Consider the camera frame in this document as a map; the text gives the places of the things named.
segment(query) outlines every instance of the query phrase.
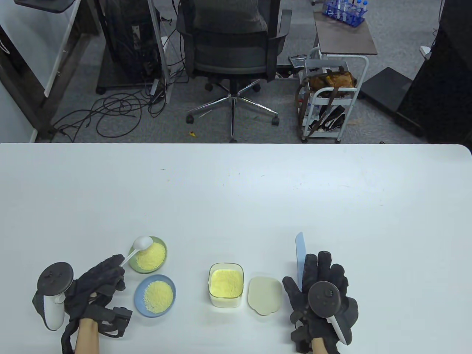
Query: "blue bowl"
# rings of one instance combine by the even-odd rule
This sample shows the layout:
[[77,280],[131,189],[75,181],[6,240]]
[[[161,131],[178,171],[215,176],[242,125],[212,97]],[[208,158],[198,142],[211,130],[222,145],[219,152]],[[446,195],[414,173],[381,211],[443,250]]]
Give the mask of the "blue bowl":
[[[172,292],[174,293],[174,298],[172,299],[172,303],[170,304],[170,306],[167,308],[166,311],[163,311],[160,313],[154,313],[154,312],[148,311],[146,309],[146,304],[144,303],[144,292],[146,291],[146,288],[149,286],[149,284],[155,281],[166,282],[167,284],[170,285],[170,287],[172,288]],[[155,274],[155,275],[151,275],[150,277],[147,277],[138,285],[135,291],[135,306],[138,309],[138,311],[143,316],[146,316],[146,317],[159,317],[159,316],[165,315],[174,305],[175,300],[176,300],[176,286],[174,285],[172,280],[170,280],[168,277],[162,274]]]

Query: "gray carpet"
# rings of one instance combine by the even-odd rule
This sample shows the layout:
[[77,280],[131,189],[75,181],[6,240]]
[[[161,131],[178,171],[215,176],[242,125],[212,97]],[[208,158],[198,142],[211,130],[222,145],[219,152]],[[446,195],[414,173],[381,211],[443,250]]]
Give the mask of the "gray carpet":
[[[175,18],[169,0],[155,0],[156,7],[166,18]],[[434,40],[433,30],[438,27],[440,0],[373,0],[369,3],[367,15],[369,27],[377,46],[378,56],[370,57],[367,78],[380,72],[387,66],[413,79],[422,64],[419,46],[431,45]],[[279,56],[279,64],[286,64],[288,55],[307,53],[313,45],[316,35],[313,7],[309,0],[282,0],[281,8],[292,9],[290,34],[284,50]],[[172,27],[165,25],[167,33]],[[178,51],[179,37],[175,33],[171,42]],[[89,109],[100,96],[95,94],[95,86],[100,70],[104,50],[104,39],[94,38],[88,46],[69,84],[56,121],[71,111]],[[176,62],[180,56],[172,46],[167,49],[168,63]],[[358,65],[353,62],[350,69],[355,76],[360,76]],[[186,111],[205,102],[218,98],[223,92],[215,87],[212,92],[203,89],[205,79],[197,78],[187,84],[175,84],[171,89],[170,103],[157,117],[152,118],[143,110],[142,121],[132,133],[121,138],[103,138],[96,133],[92,119],[89,127],[82,127],[76,142],[81,143],[227,143],[229,140],[230,110],[223,107],[195,117],[195,123],[185,123]],[[242,106],[237,108],[236,138],[241,143],[299,143],[296,131],[293,95],[297,81],[276,80],[263,83],[260,92],[250,91],[248,97],[279,112],[280,125],[272,126],[271,117],[256,111],[249,111]],[[63,122],[72,123],[83,117],[77,113]],[[105,118],[101,131],[109,135],[124,133],[134,126],[132,117]],[[196,137],[189,134],[193,131]],[[57,135],[54,142],[69,141],[66,136]],[[364,101],[357,101],[351,120],[347,126],[342,143],[423,143],[411,133],[397,126],[390,117]],[[311,143],[332,143],[332,140],[310,140]]]

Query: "white spoon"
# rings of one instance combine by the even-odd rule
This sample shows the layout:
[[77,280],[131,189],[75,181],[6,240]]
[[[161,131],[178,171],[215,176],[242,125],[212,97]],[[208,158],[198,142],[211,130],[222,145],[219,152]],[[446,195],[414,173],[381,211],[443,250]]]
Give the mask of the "white spoon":
[[123,263],[121,263],[120,267],[123,267],[126,262],[128,262],[131,257],[133,257],[136,253],[138,253],[139,251],[144,251],[144,250],[147,250],[153,243],[154,241],[152,240],[152,238],[150,238],[149,236],[139,236],[134,242],[133,242],[133,248],[135,249],[134,251],[132,251],[130,253],[129,256],[127,256],[125,258],[125,260],[123,261]]

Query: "office chair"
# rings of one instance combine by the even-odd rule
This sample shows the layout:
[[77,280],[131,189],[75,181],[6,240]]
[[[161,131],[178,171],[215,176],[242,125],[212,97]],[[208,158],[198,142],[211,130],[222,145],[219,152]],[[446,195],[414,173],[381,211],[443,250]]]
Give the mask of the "office chair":
[[[291,10],[282,10],[278,29],[280,0],[181,0],[178,8],[177,31],[184,39],[185,69],[189,77],[203,76],[227,95],[188,112],[186,122],[194,122],[196,112],[209,111],[220,103],[231,103],[231,140],[235,136],[236,102],[265,110],[273,115],[272,125],[278,126],[276,111],[264,107],[242,94],[260,89],[261,79],[275,78],[277,56],[282,52],[290,28]],[[221,84],[229,80],[229,88]]]

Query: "metal cart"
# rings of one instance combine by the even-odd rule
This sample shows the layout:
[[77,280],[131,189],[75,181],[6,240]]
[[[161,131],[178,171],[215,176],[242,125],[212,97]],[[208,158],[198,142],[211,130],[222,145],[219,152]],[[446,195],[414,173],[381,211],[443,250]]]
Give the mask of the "metal cart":
[[[312,70],[319,70],[322,69],[324,73],[328,68],[332,69],[333,71],[338,70],[340,66],[342,66],[345,70],[349,71],[349,66],[345,58],[359,58],[363,60],[364,66],[362,69],[361,77],[358,78],[356,87],[341,87],[339,88],[340,92],[348,92],[345,98],[336,98],[333,100],[331,108],[324,114],[323,121],[320,122],[320,126],[322,126],[325,121],[328,119],[331,112],[336,109],[337,106],[348,107],[347,112],[345,113],[344,122],[341,127],[336,128],[333,131],[316,131],[310,135],[310,138],[334,138],[336,139],[336,143],[341,142],[341,137],[346,129],[346,125],[349,121],[351,116],[352,109],[354,104],[357,100],[357,96],[361,89],[362,83],[364,82],[365,75],[367,73],[367,68],[369,67],[369,59],[364,55],[349,55],[349,54],[322,54],[320,51],[320,46],[313,48],[307,56],[307,60],[305,60],[305,68],[301,70],[298,74],[300,82],[302,82],[307,76],[311,75]],[[302,124],[302,142],[308,142],[308,135],[311,131],[311,125],[320,119],[320,112],[322,106],[328,105],[329,99],[323,98],[320,95],[324,92],[331,92],[333,91],[332,87],[326,87],[323,89],[318,90],[315,93],[310,93],[309,98],[309,106],[306,110],[305,117],[303,119]]]

